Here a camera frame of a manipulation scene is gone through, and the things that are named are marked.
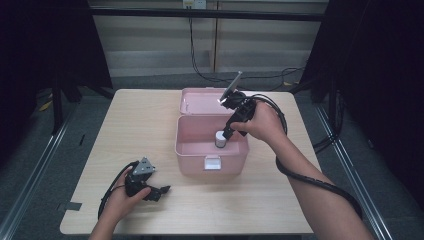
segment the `wooden table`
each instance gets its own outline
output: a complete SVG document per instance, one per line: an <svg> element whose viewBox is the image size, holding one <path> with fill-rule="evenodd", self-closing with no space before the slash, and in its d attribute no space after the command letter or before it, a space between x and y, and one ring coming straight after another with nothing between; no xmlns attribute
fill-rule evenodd
<svg viewBox="0 0 424 240"><path fill-rule="evenodd" d="M293 95L263 93L284 112L289 138L319 168ZM175 153L179 90L119 90L112 101L71 202L64 234L90 234L100 199L128 163L147 156L157 172L152 186L171 185L159 202L142 201L115 229L120 234L302 234L312 233L275 155L249 137L250 152L240 175L184 176Z"/></svg>

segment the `pink plastic container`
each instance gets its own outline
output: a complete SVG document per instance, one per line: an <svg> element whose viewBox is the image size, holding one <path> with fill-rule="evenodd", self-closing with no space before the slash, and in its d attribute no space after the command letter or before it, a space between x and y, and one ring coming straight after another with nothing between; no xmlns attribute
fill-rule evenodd
<svg viewBox="0 0 424 240"><path fill-rule="evenodd" d="M186 175L240 174L249 144L238 132L224 148L215 146L215 134L233 113L218 99L225 89L186 88L182 91L175 152L180 171Z"/></svg>

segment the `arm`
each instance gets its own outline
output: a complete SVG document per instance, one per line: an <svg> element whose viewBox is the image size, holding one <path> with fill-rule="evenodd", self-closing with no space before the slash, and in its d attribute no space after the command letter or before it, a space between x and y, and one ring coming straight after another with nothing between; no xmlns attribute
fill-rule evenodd
<svg viewBox="0 0 424 240"><path fill-rule="evenodd" d="M128 197L125 187L125 176L131 170L128 168L119 177L114 187L113 193L106 203L102 215L90 235L90 240L112 239L113 231L118 222L132 211L134 206L150 193L150 188L144 188L136 195Z"/></svg>
<svg viewBox="0 0 424 240"><path fill-rule="evenodd" d="M289 170L333 184L286 136L276 112L258 102L253 119L232 123L231 128L246 131L266 142ZM372 239L371 233L350 204L339 195L289 178L302 211L319 239Z"/></svg>

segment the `hand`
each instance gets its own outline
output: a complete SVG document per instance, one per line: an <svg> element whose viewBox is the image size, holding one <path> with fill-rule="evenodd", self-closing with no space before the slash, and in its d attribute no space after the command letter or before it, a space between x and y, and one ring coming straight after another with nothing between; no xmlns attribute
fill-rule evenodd
<svg viewBox="0 0 424 240"><path fill-rule="evenodd" d="M276 136L281 134L286 136L275 110L262 101L256 102L255 115L252 120L246 123L234 122L230 127L237 131L248 132L253 137L268 144Z"/></svg>
<svg viewBox="0 0 424 240"><path fill-rule="evenodd" d="M131 167L122 173L114 186L114 190L106 203L105 209L100 217L107 217L118 223L128 213L132 211L134 206L146 197L151 189L149 187L142 189L136 195L128 197L125 192L125 176L131 170Z"/></svg>

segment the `box lid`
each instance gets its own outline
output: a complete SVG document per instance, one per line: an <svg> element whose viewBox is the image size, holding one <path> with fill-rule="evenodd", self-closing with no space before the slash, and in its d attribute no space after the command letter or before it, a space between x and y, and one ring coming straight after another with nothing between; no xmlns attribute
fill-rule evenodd
<svg viewBox="0 0 424 240"><path fill-rule="evenodd" d="M183 115L228 115L234 110L221 106L219 99L225 88L184 88L180 113Z"/></svg>

